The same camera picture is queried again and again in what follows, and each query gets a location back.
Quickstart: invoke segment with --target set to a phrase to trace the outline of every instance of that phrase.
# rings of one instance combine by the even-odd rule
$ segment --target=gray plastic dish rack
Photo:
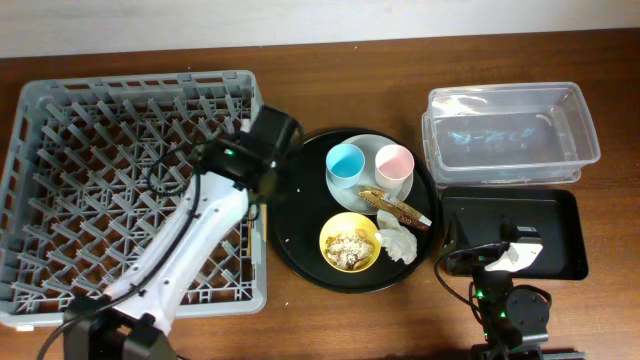
[[[0,188],[0,322],[53,326],[78,295],[98,297],[144,251],[179,197],[148,168],[182,142],[253,121],[248,71],[46,80],[22,89]],[[184,155],[161,189],[188,180]],[[266,302],[262,216],[227,235],[177,317],[243,314]]]

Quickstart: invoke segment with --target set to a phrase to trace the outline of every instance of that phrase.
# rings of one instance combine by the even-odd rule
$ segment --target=black tray
[[[329,193],[325,157],[334,145],[361,134],[388,137],[366,129],[337,129],[309,135],[301,154],[287,164],[276,196],[268,204],[267,236],[284,262],[308,281],[344,293],[384,289],[409,276],[433,250],[441,223],[433,179],[424,163],[413,154],[416,164],[413,187],[405,202],[433,221],[426,232],[409,228],[418,239],[418,257],[405,265],[391,260],[383,249],[369,269],[355,274],[340,272],[327,264],[318,246],[320,230],[333,215],[349,210]]]
[[[501,215],[532,226],[542,252],[518,278],[583,280],[589,274],[576,199],[558,189],[452,187],[442,194],[445,227],[458,214],[470,246],[499,240]],[[454,273],[452,275],[469,275]]]

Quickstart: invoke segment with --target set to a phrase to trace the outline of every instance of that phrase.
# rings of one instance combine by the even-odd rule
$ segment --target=white wall
[[[640,0],[2,0],[0,57],[640,26]]]

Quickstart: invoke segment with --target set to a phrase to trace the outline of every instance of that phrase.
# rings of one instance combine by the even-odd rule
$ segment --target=candy bar wrapper
[[[401,223],[427,230],[431,226],[431,220],[427,219],[418,210],[398,200],[384,190],[371,186],[360,186],[358,194],[380,210],[387,211],[395,216]]]

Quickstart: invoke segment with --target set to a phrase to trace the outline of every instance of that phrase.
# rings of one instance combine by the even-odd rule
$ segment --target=food in bowl
[[[364,229],[353,228],[336,231],[327,238],[327,258],[342,270],[358,270],[366,265],[375,247],[367,240]]]

